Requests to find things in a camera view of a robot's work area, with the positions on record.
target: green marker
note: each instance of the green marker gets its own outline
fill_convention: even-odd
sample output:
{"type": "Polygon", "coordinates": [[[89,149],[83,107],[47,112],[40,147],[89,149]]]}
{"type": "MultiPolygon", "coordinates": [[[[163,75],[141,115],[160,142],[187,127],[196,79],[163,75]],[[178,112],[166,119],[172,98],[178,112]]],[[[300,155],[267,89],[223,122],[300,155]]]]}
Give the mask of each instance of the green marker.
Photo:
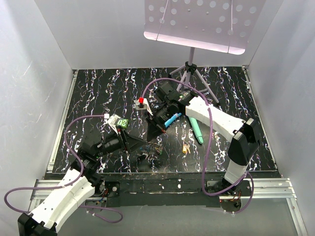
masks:
{"type": "Polygon", "coordinates": [[[190,123],[192,126],[192,130],[195,133],[195,136],[196,136],[198,142],[200,144],[203,144],[202,133],[201,133],[201,130],[199,128],[197,120],[195,118],[192,118],[192,117],[189,117],[189,120],[190,120],[190,123]]]}

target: cable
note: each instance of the cable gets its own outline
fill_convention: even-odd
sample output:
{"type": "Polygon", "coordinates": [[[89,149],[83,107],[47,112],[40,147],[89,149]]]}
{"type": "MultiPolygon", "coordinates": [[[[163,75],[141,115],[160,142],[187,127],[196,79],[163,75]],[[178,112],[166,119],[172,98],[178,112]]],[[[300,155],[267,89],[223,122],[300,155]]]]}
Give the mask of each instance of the cable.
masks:
{"type": "MultiPolygon", "coordinates": [[[[206,105],[209,106],[208,100],[206,99],[206,97],[201,92],[199,92],[198,90],[196,90],[192,86],[186,85],[185,83],[183,83],[181,81],[178,81],[178,80],[175,80],[175,79],[170,79],[170,78],[160,78],[160,79],[156,79],[156,80],[153,80],[153,81],[149,82],[149,84],[143,90],[141,97],[144,98],[144,95],[145,95],[147,89],[149,88],[149,86],[151,84],[153,84],[153,83],[155,83],[157,81],[165,81],[165,80],[174,81],[174,82],[176,82],[178,84],[181,84],[181,85],[184,85],[184,86],[188,87],[190,90],[193,90],[194,92],[196,92],[205,101],[206,105]]],[[[252,179],[252,176],[250,175],[250,173],[246,172],[235,183],[233,183],[229,187],[227,187],[227,188],[225,188],[225,189],[223,189],[223,190],[221,190],[219,192],[216,192],[216,193],[208,193],[205,190],[205,183],[204,183],[205,180],[204,179],[205,179],[205,173],[206,173],[208,157],[209,157],[209,152],[210,152],[210,146],[211,146],[212,133],[213,133],[213,121],[212,121],[212,114],[211,114],[210,107],[208,107],[208,112],[209,112],[209,118],[210,118],[209,119],[210,120],[210,135],[209,135],[209,142],[208,142],[208,146],[207,146],[207,152],[206,152],[206,155],[205,155],[205,161],[204,161],[203,168],[202,168],[202,173],[201,173],[201,189],[202,189],[202,192],[204,194],[206,194],[207,196],[213,197],[213,196],[217,196],[219,194],[222,194],[222,193],[226,192],[227,190],[229,190],[229,189],[233,188],[234,186],[236,186],[239,182],[241,182],[246,177],[247,174],[251,177],[251,179],[252,179]]],[[[249,203],[252,200],[252,194],[251,194],[251,197],[250,197],[248,203],[244,206],[244,208],[242,208],[238,212],[242,212],[249,205],[249,203]]]]}
{"type": "Polygon", "coordinates": [[[101,209],[101,210],[109,210],[109,211],[113,211],[113,212],[116,212],[118,213],[121,217],[119,220],[109,220],[99,214],[96,214],[94,212],[91,212],[91,211],[88,211],[88,213],[92,214],[92,215],[95,215],[97,216],[98,218],[101,218],[102,220],[108,222],[108,223],[112,223],[112,224],[115,224],[115,223],[119,223],[123,220],[124,218],[124,215],[123,213],[120,211],[120,210],[117,210],[117,209],[112,209],[112,208],[107,208],[107,207],[101,207],[101,206],[79,206],[80,208],[90,208],[90,209],[101,209]]]}
{"type": "MultiPolygon", "coordinates": [[[[104,117],[104,115],[89,115],[89,116],[78,117],[78,118],[74,119],[74,120],[67,126],[67,128],[66,128],[65,131],[64,131],[63,139],[64,139],[64,142],[65,142],[65,145],[67,146],[67,148],[69,149],[69,151],[75,156],[75,158],[76,158],[76,159],[79,161],[79,163],[80,163],[80,167],[81,167],[80,175],[79,175],[75,180],[73,180],[73,181],[71,181],[71,182],[65,184],[64,186],[56,186],[56,187],[20,187],[20,188],[11,189],[11,190],[9,190],[9,191],[5,194],[5,196],[4,196],[4,202],[5,202],[5,204],[6,204],[9,208],[11,208],[11,209],[14,210],[14,211],[20,212],[20,213],[29,213],[29,211],[20,210],[20,209],[17,209],[17,208],[15,208],[15,207],[13,207],[13,206],[8,202],[7,197],[8,197],[8,195],[9,195],[10,193],[12,193],[12,192],[19,191],[19,190],[55,190],[55,189],[60,189],[60,188],[67,187],[67,186],[69,186],[69,185],[75,183],[75,182],[82,176],[83,171],[84,171],[84,165],[83,165],[83,163],[82,163],[82,161],[81,161],[81,158],[80,158],[80,157],[77,155],[77,153],[70,147],[70,145],[69,145],[69,143],[68,143],[68,141],[67,141],[66,135],[67,135],[67,132],[69,131],[69,128],[70,128],[75,122],[77,122],[78,120],[80,120],[80,119],[85,119],[85,118],[95,118],[95,117],[102,118],[102,117],[104,117]]],[[[90,207],[90,206],[79,206],[79,207],[92,208],[92,207],[90,207]]],[[[101,208],[99,208],[99,209],[114,211],[114,212],[117,212],[118,214],[120,214],[120,215],[122,216],[118,221],[111,221],[111,220],[108,220],[108,219],[106,219],[106,218],[104,218],[104,217],[98,215],[98,214],[95,214],[97,217],[101,218],[102,220],[104,220],[104,221],[106,221],[106,222],[109,222],[109,223],[118,223],[118,222],[122,221],[122,219],[123,219],[123,214],[122,214],[120,211],[116,210],[116,209],[111,209],[111,208],[106,208],[106,207],[101,207],[101,208]]]]}

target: perforated metal panel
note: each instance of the perforated metal panel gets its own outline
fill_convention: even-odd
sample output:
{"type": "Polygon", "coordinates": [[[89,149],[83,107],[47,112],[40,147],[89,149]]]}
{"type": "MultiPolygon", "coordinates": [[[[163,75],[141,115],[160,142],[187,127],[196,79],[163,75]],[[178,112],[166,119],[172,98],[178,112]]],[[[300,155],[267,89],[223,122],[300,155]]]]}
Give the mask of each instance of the perforated metal panel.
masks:
{"type": "Polygon", "coordinates": [[[265,2],[145,0],[144,36],[151,40],[240,55],[247,47],[265,2]]]}

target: gray floor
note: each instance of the gray floor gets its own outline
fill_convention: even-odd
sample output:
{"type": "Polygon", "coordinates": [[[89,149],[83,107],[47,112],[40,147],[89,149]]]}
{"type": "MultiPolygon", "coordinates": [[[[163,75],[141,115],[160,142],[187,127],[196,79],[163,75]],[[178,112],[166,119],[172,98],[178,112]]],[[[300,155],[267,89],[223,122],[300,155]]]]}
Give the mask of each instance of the gray floor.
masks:
{"type": "MultiPolygon", "coordinates": [[[[124,220],[108,224],[78,209],[58,236],[294,236],[297,235],[286,199],[253,199],[232,217],[203,206],[121,207],[124,220]]],[[[116,219],[111,212],[101,213],[116,219]]]]}

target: bunch of keys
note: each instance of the bunch of keys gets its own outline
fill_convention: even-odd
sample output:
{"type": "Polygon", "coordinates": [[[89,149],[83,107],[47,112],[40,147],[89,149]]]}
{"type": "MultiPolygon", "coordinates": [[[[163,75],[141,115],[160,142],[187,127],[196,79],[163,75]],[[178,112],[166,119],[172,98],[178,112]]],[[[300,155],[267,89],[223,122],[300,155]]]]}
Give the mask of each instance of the bunch of keys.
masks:
{"type": "Polygon", "coordinates": [[[185,142],[183,142],[183,153],[184,154],[187,154],[187,151],[188,153],[190,154],[190,145],[189,144],[185,144],[185,142]]]}

